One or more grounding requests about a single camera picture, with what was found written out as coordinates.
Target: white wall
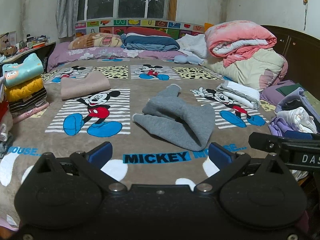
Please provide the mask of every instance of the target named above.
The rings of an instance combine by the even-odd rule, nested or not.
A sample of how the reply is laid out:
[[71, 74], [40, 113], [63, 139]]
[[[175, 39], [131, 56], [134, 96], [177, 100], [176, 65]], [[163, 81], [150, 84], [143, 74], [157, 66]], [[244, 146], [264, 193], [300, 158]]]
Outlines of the white wall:
[[204, 25], [218, 24], [221, 18], [222, 0], [178, 0], [177, 22]]
[[56, 27], [57, 0], [22, 0], [23, 36], [47, 35], [51, 42], [58, 41]]
[[[229, 0], [227, 21], [251, 20], [303, 32], [303, 0]], [[320, 0], [309, 0], [305, 33], [320, 39]]]
[[16, 31], [17, 41], [22, 40], [21, 0], [0, 0], [0, 34]]

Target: yellow knit sweater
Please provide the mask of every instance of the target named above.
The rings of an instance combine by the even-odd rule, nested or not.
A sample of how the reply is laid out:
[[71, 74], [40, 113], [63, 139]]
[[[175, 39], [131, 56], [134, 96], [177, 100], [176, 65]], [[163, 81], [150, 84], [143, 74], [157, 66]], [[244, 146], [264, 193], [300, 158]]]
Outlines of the yellow knit sweater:
[[9, 102], [15, 102], [20, 99], [27, 98], [33, 93], [38, 92], [43, 88], [43, 82], [41, 76], [37, 76], [20, 85], [16, 85], [11, 88], [5, 88], [4, 92], [7, 94], [7, 100]]

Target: blue gripper pad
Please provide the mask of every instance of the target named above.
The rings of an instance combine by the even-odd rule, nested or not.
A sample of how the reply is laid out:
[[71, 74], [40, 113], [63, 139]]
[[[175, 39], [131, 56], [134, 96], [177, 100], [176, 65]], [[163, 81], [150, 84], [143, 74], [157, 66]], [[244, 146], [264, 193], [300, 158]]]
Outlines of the blue gripper pad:
[[208, 156], [220, 170], [236, 159], [236, 155], [223, 148], [220, 144], [211, 143], [209, 145]]
[[104, 142], [86, 153], [86, 159], [97, 168], [101, 169], [112, 158], [112, 144]]

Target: gray curtain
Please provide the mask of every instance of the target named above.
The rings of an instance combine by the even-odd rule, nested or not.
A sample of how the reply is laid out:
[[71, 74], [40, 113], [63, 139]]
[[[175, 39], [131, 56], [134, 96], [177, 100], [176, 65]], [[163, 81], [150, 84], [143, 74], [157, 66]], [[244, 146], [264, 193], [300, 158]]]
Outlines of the gray curtain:
[[79, 0], [58, 0], [56, 22], [58, 38], [72, 37], [75, 35]]

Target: folded beige sweater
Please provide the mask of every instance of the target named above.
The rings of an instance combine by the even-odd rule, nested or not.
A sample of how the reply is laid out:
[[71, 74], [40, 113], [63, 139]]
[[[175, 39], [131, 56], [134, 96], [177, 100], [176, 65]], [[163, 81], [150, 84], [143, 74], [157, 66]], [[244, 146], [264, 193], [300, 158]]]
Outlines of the folded beige sweater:
[[100, 71], [92, 71], [83, 79], [63, 77], [60, 83], [62, 100], [83, 97], [111, 89], [108, 78]]

